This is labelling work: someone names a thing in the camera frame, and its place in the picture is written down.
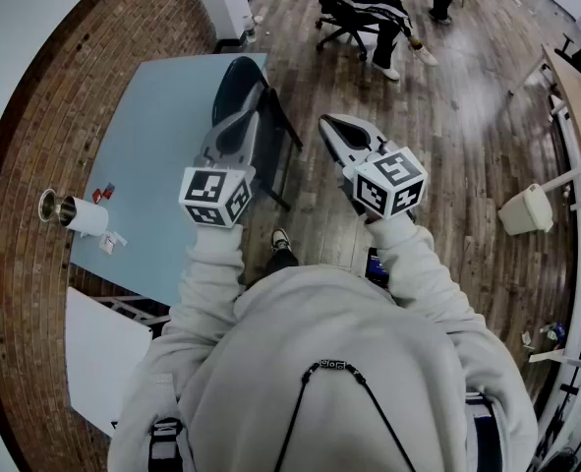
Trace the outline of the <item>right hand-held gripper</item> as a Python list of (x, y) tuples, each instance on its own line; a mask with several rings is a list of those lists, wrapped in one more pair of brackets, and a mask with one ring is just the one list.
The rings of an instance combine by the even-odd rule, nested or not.
[[(410, 210), (423, 198), (428, 172), (408, 147), (387, 141), (369, 121), (345, 114), (322, 115), (319, 132), (332, 159), (346, 164), (340, 188), (359, 215), (390, 219), (406, 213), (414, 218)], [(352, 149), (377, 150), (354, 163)]]

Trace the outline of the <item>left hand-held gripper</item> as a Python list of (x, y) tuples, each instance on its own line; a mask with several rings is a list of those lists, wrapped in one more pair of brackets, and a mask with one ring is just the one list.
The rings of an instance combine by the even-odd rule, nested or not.
[(194, 164), (184, 170), (178, 196), (195, 224), (230, 228), (253, 199), (260, 122), (256, 110), (235, 112), (205, 135)]

